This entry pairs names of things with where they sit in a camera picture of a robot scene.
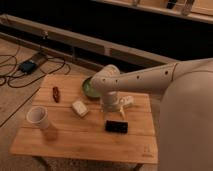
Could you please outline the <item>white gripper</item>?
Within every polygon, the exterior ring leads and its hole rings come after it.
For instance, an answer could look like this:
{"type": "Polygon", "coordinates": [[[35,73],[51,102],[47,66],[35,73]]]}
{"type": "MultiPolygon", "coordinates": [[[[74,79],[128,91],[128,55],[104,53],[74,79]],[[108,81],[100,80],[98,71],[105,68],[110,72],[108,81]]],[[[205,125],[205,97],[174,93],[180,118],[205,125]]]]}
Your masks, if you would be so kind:
{"type": "Polygon", "coordinates": [[[116,91],[102,94],[101,106],[105,112],[115,112],[120,109],[123,120],[126,120],[124,109],[123,107],[120,108],[118,93],[116,91]]]}

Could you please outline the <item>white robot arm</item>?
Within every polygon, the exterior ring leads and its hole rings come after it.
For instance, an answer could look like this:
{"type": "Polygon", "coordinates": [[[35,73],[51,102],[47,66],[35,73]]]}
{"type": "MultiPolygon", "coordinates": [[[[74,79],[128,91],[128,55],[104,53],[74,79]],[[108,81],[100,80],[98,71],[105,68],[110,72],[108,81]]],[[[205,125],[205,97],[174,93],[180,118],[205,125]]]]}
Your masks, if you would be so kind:
{"type": "Polygon", "coordinates": [[[161,93],[158,171],[213,171],[213,58],[124,74],[107,65],[91,85],[105,104],[114,91],[161,93]]]}

